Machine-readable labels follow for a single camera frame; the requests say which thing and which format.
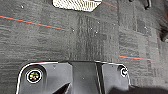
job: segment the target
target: red stripe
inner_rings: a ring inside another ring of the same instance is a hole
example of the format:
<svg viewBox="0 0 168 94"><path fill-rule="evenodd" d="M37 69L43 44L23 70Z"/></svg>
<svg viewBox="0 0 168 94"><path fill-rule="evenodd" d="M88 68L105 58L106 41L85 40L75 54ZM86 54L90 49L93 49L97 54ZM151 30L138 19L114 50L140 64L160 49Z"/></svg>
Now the red stripe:
<svg viewBox="0 0 168 94"><path fill-rule="evenodd" d="M151 61L151 59L145 59L145 58L127 57L127 56L119 56L119 57L120 57L120 58L130 58L130 59L149 60L149 61Z"/></svg>
<svg viewBox="0 0 168 94"><path fill-rule="evenodd" d="M111 7L117 8L117 6L114 6L114 5L112 5L112 4L110 4L110 3L107 3L107 2L105 2L105 1L102 1L102 3L104 3L104 4L106 4L106 5L109 5L109 6L111 6Z"/></svg>
<svg viewBox="0 0 168 94"><path fill-rule="evenodd" d="M44 27L49 27L49 28L54 28L54 29L59 29L59 30L64 30L64 31L68 31L67 29L57 28L57 27L48 26L48 25L43 25L43 24L38 24L38 23L33 23L33 22L28 22L28 21L19 20L19 19L14 19L14 18L5 17L5 16L0 16L0 18L9 19L9 20L14 20L14 21L19 21L19 22L24 22L24 23L29 23L29 24L34 24L34 25L39 25L39 26L44 26Z"/></svg>

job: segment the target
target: red line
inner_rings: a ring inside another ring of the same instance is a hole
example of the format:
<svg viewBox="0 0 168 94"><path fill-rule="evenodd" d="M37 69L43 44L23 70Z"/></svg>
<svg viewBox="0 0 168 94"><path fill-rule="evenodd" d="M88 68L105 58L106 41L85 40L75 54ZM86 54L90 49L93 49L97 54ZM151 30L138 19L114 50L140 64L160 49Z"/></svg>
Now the red line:
<svg viewBox="0 0 168 94"><path fill-rule="evenodd" d="M14 18L5 17L5 16L0 16L0 18L9 19L9 20L14 20L14 21L19 21L19 22L24 22L24 23L29 23L29 24L34 24L34 25L39 25L39 26L44 26L44 27L49 27L49 28L54 28L54 29L59 29L59 30L64 30L64 31L68 31L67 29L57 28L57 27L48 26L48 25L43 25L43 24L38 24L38 23L33 23L33 22L28 22L28 21L19 20L19 19L14 19Z"/></svg>
<svg viewBox="0 0 168 94"><path fill-rule="evenodd" d="M127 56L119 56L119 57L120 57L120 58L130 58L130 59L149 60L149 61L151 61L151 59L145 59L145 58L127 57Z"/></svg>
<svg viewBox="0 0 168 94"><path fill-rule="evenodd" d="M105 2L105 1L102 1L102 3L104 3L104 4L106 4L106 5L109 5L109 6L111 6L111 7L117 8L117 6L114 6L114 5L112 5L112 4L110 4L110 3L107 3L107 2Z"/></svg>

